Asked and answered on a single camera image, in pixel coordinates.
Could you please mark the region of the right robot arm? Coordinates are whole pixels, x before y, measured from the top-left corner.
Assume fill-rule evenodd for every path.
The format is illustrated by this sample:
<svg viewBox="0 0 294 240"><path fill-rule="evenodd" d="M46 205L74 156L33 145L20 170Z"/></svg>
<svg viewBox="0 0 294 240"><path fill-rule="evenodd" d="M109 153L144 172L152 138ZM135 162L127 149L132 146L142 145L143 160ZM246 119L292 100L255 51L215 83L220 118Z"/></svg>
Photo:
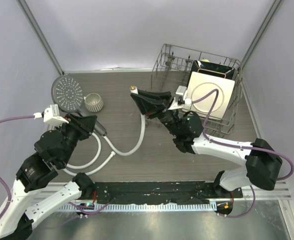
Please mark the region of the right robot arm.
<svg viewBox="0 0 294 240"><path fill-rule="evenodd" d="M217 197L251 185L266 191L275 188L283 161L265 140L240 142L206 135L196 112L179 116L179 111L172 108L176 100L169 91L148 92L131 86L130 96L142 115L150 120L157 118L166 127L182 153L214 156L239 165L217 174L212 184Z"/></svg>

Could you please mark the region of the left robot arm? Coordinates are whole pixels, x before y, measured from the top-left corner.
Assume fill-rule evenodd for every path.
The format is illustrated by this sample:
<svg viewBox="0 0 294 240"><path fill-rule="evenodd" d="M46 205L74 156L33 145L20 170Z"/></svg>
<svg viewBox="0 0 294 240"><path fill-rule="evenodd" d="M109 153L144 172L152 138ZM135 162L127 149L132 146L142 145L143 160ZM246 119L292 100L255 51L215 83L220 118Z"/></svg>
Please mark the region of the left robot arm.
<svg viewBox="0 0 294 240"><path fill-rule="evenodd" d="M93 133L97 116L68 113L54 130L44 132L34 144L35 152L24 160L16 173L12 188L5 187L7 197L0 207L0 240L26 240L33 230L64 204L89 199L95 184L84 172L77 173L62 189L31 205L47 185L66 168L79 141Z"/></svg>

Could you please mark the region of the grey shower head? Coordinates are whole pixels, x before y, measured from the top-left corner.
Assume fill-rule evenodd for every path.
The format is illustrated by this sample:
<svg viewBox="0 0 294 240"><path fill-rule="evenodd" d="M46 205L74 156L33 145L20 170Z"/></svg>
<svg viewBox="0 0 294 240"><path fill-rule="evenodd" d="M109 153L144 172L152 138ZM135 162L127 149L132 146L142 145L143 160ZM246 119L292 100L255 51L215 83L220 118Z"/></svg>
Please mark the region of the grey shower head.
<svg viewBox="0 0 294 240"><path fill-rule="evenodd" d="M51 97L54 104L64 113L79 116L94 116L97 112L89 112L85 107L83 88L79 81L72 76L58 77L51 86Z"/></svg>

